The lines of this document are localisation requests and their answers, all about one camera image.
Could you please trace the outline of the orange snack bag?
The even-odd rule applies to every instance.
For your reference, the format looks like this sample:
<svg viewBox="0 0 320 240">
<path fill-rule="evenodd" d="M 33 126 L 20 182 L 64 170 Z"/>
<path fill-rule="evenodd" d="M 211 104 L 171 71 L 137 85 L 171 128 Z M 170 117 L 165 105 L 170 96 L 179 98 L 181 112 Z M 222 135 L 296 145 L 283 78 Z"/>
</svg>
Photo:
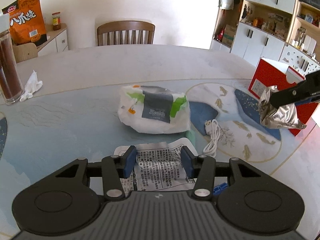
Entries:
<svg viewBox="0 0 320 240">
<path fill-rule="evenodd" d="M 10 34 L 16 45 L 34 43 L 40 46 L 47 42 L 40 0 L 16 0 L 2 9 L 10 15 Z"/>
</svg>

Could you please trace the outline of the round fish pattern placemat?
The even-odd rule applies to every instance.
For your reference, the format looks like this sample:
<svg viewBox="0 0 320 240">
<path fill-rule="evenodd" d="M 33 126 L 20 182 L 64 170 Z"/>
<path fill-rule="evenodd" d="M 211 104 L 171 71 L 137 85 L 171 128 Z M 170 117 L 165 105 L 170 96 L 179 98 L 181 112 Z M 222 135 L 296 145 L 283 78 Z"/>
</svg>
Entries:
<svg viewBox="0 0 320 240">
<path fill-rule="evenodd" d="M 277 161 L 283 150 L 279 130 L 268 130 L 245 111 L 257 112 L 257 101 L 245 91 L 245 83 L 238 80 L 203 81 L 187 90 L 193 120 L 192 142 L 199 153 L 210 140 L 204 123 L 217 120 L 221 134 L 217 143 L 217 157 L 237 157 L 250 164 L 261 165 Z"/>
</svg>

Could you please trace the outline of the red lid jar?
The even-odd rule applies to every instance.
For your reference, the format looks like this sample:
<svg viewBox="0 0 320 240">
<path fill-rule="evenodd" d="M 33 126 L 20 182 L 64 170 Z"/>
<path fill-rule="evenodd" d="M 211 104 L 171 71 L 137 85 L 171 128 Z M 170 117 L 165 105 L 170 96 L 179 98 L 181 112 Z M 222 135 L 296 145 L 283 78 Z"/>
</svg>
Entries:
<svg viewBox="0 0 320 240">
<path fill-rule="evenodd" d="M 52 13 L 52 25 L 54 31 L 61 29 L 60 12 Z"/>
</svg>

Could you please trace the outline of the silver foil packet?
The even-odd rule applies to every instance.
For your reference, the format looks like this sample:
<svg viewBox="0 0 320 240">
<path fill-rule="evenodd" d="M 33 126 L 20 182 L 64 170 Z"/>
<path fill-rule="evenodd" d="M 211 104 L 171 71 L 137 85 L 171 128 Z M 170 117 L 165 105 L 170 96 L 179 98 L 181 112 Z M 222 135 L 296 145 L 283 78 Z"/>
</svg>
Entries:
<svg viewBox="0 0 320 240">
<path fill-rule="evenodd" d="M 271 96 L 278 92 L 277 86 L 266 87 L 258 102 L 260 124 L 269 129 L 305 129 L 306 124 L 298 118 L 297 109 L 294 103 L 280 107 L 271 104 Z"/>
</svg>

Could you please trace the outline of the white drawer sideboard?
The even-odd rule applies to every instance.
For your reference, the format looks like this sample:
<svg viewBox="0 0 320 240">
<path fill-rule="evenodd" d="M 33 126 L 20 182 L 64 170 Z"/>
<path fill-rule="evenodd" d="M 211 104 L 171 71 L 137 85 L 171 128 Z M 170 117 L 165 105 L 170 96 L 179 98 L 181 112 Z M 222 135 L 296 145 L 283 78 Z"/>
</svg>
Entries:
<svg viewBox="0 0 320 240">
<path fill-rule="evenodd" d="M 67 51 L 68 38 L 67 38 L 67 25 L 61 24 L 59 30 L 53 30 L 53 26 L 46 24 L 47 42 L 37 47 L 38 56 L 44 56 L 53 53 L 60 53 Z"/>
</svg>

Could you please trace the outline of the crumpled white tissue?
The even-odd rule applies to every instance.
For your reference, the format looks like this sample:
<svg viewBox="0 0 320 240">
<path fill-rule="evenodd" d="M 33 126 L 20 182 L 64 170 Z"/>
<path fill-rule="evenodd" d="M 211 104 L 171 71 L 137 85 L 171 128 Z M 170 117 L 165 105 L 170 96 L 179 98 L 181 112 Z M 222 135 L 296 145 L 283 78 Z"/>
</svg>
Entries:
<svg viewBox="0 0 320 240">
<path fill-rule="evenodd" d="M 37 72 L 33 70 L 31 76 L 29 77 L 27 83 L 24 87 L 24 93 L 20 97 L 20 102 L 31 99 L 34 93 L 39 91 L 43 86 L 43 81 L 39 81 L 37 77 Z"/>
</svg>

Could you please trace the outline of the white green wipes pack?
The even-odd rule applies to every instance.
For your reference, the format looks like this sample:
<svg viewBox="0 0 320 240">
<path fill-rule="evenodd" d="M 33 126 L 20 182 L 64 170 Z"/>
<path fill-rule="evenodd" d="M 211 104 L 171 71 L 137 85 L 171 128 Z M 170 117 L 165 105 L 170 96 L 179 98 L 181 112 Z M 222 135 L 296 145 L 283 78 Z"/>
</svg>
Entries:
<svg viewBox="0 0 320 240">
<path fill-rule="evenodd" d="M 158 86 L 120 88 L 118 118 L 138 133 L 174 134 L 190 130 L 187 96 Z"/>
</svg>

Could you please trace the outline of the white printed text packet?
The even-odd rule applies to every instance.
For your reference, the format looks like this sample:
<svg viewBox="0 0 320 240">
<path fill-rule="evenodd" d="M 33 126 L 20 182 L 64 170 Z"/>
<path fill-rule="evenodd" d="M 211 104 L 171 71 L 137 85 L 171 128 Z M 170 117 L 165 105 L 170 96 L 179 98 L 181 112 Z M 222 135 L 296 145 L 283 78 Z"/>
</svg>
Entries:
<svg viewBox="0 0 320 240">
<path fill-rule="evenodd" d="M 136 145 L 135 166 L 129 178 L 121 178 L 126 195 L 131 191 L 185 191 L 192 189 L 195 180 L 187 177 L 181 164 L 182 146 L 198 155 L 189 139 L 171 143 L 159 142 Z"/>
</svg>

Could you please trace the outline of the grey hanging tote bag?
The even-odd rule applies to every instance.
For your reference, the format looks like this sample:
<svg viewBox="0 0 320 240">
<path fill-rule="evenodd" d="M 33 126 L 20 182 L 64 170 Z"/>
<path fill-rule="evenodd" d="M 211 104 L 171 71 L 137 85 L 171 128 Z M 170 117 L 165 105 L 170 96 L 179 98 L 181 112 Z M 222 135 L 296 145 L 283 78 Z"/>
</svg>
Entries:
<svg viewBox="0 0 320 240">
<path fill-rule="evenodd" d="M 234 0 L 219 0 L 219 8 L 221 10 L 233 10 Z"/>
</svg>

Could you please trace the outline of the red white cardboard box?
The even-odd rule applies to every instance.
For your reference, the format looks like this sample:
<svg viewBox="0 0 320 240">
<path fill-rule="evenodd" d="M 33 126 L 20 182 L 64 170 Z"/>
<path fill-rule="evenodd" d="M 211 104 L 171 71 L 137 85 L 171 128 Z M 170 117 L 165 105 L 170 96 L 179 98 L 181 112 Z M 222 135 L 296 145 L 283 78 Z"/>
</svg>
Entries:
<svg viewBox="0 0 320 240">
<path fill-rule="evenodd" d="M 266 87 L 277 86 L 277 90 L 285 90 L 287 88 L 295 87 L 298 83 L 305 80 L 305 76 L 299 74 L 296 70 L 290 67 L 288 64 L 284 64 L 271 59 L 262 57 L 259 60 L 255 73 L 252 77 L 252 81 L 249 85 L 249 92 L 251 92 L 258 102 L 260 96 Z M 296 106 L 298 118 L 301 122 L 306 124 L 311 118 L 312 114 L 318 107 L 318 103 L 307 103 L 304 105 Z M 256 119 L 260 124 L 259 112 L 257 113 Z M 301 130 L 288 129 L 291 134 L 297 136 Z"/>
</svg>

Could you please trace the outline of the glass jar brown contents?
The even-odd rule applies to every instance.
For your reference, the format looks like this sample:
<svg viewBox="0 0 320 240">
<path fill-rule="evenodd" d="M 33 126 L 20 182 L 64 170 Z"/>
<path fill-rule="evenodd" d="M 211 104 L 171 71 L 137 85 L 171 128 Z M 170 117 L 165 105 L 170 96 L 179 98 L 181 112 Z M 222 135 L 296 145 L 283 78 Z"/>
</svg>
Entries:
<svg viewBox="0 0 320 240">
<path fill-rule="evenodd" d="M 16 69 L 9 20 L 9 14 L 1 15 L 1 93 L 7 105 L 17 102 L 24 92 Z"/>
</svg>

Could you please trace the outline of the wooden chair behind table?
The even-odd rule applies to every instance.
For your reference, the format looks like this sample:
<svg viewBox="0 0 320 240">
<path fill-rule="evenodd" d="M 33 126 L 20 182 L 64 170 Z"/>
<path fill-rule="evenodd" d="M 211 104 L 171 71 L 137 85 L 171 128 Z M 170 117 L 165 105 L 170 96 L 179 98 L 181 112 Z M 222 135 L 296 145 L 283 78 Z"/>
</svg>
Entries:
<svg viewBox="0 0 320 240">
<path fill-rule="evenodd" d="M 156 26 L 144 21 L 113 21 L 97 28 L 97 45 L 153 44 Z"/>
</svg>

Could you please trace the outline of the white wall cabinet unit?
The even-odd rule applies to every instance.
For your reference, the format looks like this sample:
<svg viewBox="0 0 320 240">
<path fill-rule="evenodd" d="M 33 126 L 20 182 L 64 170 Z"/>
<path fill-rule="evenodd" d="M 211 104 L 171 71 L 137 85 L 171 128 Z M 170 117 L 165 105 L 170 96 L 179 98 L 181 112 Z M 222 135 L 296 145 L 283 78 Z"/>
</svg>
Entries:
<svg viewBox="0 0 320 240">
<path fill-rule="evenodd" d="M 234 0 L 218 13 L 211 50 L 257 66 L 264 57 L 302 70 L 319 67 L 319 0 Z"/>
</svg>

